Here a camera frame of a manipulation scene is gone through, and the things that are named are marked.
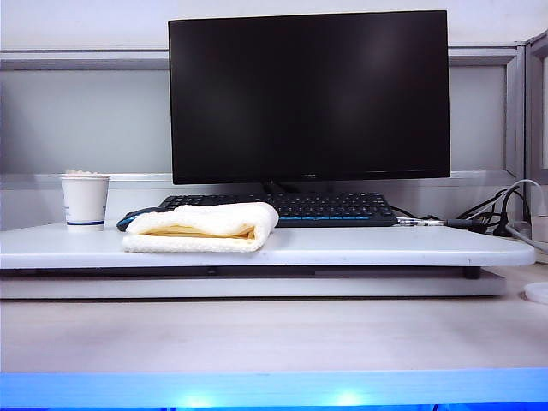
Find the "black keyboard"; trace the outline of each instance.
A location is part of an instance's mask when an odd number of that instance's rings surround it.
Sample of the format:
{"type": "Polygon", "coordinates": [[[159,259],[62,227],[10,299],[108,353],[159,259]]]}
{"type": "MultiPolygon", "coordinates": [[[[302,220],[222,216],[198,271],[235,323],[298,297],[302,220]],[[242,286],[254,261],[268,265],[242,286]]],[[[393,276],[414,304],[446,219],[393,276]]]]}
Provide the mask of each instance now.
{"type": "Polygon", "coordinates": [[[237,195],[171,195],[160,207],[215,206],[263,201],[280,219],[277,227],[388,227],[396,215],[380,193],[275,193],[237,195]]]}

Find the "cubicle partition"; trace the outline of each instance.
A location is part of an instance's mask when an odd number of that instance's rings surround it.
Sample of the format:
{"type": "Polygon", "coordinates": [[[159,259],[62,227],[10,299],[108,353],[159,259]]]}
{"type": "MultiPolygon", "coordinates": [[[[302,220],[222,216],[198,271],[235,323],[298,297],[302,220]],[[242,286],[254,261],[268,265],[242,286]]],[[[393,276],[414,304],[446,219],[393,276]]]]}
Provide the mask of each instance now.
{"type": "MultiPolygon", "coordinates": [[[[380,191],[415,215],[447,218],[522,178],[524,56],[522,44],[450,47],[451,178],[332,184],[380,191]]],[[[2,229],[61,222],[58,174],[67,168],[112,174],[109,219],[170,194],[249,191],[171,183],[167,50],[0,57],[2,229]]]]}

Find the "white towel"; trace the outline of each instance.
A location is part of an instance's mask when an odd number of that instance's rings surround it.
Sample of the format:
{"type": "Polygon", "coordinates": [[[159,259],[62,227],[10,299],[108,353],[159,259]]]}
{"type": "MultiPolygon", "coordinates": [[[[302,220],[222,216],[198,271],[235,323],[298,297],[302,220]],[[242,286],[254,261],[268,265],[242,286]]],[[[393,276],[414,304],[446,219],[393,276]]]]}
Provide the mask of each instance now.
{"type": "Polygon", "coordinates": [[[134,253],[246,253],[265,244],[277,220],[266,203],[181,205],[138,216],[126,229],[122,247],[134,253]]]}

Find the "towel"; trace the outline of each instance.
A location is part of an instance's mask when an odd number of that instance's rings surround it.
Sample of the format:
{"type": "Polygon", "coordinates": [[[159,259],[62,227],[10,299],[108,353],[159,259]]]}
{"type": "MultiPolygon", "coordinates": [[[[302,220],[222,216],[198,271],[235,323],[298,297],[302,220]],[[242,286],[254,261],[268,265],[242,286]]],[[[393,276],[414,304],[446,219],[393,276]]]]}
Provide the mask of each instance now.
{"type": "Polygon", "coordinates": [[[180,205],[174,211],[141,214],[126,229],[124,251],[256,251],[276,226],[278,215],[266,203],[180,205]]]}

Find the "monitor screen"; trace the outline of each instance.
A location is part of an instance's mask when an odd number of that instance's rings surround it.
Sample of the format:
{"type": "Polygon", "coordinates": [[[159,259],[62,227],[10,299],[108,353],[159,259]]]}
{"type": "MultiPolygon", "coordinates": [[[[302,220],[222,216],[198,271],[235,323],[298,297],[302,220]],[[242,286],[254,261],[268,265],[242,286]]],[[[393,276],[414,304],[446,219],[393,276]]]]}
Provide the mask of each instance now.
{"type": "Polygon", "coordinates": [[[445,11],[170,21],[175,184],[450,174],[445,11]]]}

